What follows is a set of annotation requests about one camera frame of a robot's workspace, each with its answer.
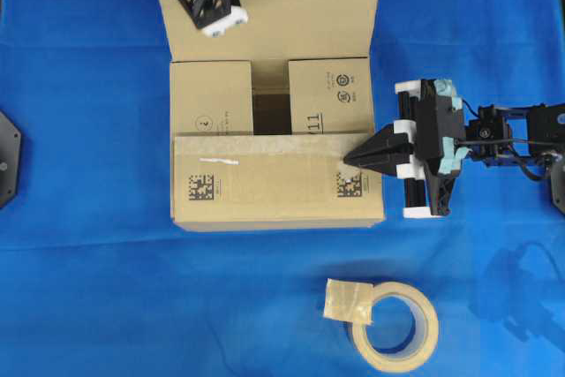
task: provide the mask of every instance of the packing tape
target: packing tape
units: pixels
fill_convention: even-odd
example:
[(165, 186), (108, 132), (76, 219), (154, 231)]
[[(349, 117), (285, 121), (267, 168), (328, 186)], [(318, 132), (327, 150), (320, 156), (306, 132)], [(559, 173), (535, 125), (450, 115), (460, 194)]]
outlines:
[[(367, 336), (373, 306), (384, 298), (402, 300), (414, 317), (414, 336), (396, 353), (380, 353)], [(374, 368), (385, 373), (407, 373), (422, 366), (433, 354), (440, 325), (432, 303), (419, 290), (402, 283), (340, 282), (328, 280), (324, 316), (350, 323), (350, 335), (361, 356)]]

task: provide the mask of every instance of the cable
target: cable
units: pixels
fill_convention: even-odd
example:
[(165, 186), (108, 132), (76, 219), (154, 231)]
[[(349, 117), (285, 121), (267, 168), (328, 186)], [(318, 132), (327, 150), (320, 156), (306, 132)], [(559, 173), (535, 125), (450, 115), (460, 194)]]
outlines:
[(520, 156), (518, 154), (518, 152), (513, 148), (513, 147), (508, 147), (508, 150), (510, 151), (510, 153), (514, 156), (514, 158), (516, 159), (516, 163), (518, 164), (518, 166), (520, 167), (520, 170), (522, 170), (522, 172), (525, 174), (525, 176), (527, 176), (531, 181), (544, 181), (547, 180), (548, 178), (551, 177), (551, 167), (545, 167), (545, 173), (543, 176), (540, 176), (534, 172), (532, 172), (526, 162), (524, 161), (524, 159), (522, 158), (522, 156)]
[(469, 110), (469, 112), (470, 112), (471, 114), (473, 114), (475, 117), (477, 117), (478, 119), (480, 119), (480, 117), (478, 116), (477, 112), (475, 112), (475, 111), (473, 110), (473, 108), (471, 107), (471, 105), (470, 105), (465, 99), (463, 99), (463, 103), (465, 104), (465, 106), (467, 107), (467, 109)]
[(501, 143), (525, 143), (528, 145), (540, 145), (540, 146), (559, 146), (559, 143), (553, 143), (551, 141), (536, 141), (527, 139), (494, 139), (494, 140), (471, 140), (471, 141), (457, 141), (458, 146), (485, 146), (485, 145), (499, 145)]

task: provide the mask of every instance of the tape roll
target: tape roll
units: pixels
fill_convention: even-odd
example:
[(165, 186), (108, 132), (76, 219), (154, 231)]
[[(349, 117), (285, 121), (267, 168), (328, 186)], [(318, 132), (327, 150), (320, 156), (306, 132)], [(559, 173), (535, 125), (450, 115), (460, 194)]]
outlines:
[(440, 325), (431, 302), (419, 290), (402, 283), (377, 284), (372, 290), (373, 306), (384, 298), (402, 300), (411, 310), (415, 331), (408, 345), (396, 353), (384, 354), (374, 349), (367, 337), (365, 324), (351, 323), (353, 343), (363, 358), (385, 373), (407, 373), (423, 365), (433, 354)]

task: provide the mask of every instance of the qr code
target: qr code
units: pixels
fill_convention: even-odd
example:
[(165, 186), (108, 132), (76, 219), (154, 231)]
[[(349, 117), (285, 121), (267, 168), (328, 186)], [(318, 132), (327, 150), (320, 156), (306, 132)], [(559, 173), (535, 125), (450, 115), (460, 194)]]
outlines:
[(342, 173), (336, 175), (337, 197), (338, 198), (360, 198), (363, 196), (363, 184), (361, 183), (361, 173), (355, 177), (343, 178)]
[(190, 176), (188, 178), (188, 200), (214, 200), (214, 175)]

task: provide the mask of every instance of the blue surface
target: blue surface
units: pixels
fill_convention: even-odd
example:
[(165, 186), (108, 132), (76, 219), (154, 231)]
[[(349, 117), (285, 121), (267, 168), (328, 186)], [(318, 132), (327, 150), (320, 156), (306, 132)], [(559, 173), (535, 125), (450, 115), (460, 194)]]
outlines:
[[(403, 220), (387, 178), (388, 220), (370, 230), (185, 233), (169, 219), (157, 0), (4, 6), (0, 109), (26, 138), (0, 212), (0, 375), (378, 374), (321, 318), (328, 277), (433, 301), (440, 341), (411, 375), (565, 374), (565, 285), (523, 245), (563, 265), (545, 185), (465, 163), (444, 220)], [(451, 78), (475, 106), (563, 102), (563, 46), (558, 0), (380, 0), (377, 124), (407, 79)]]

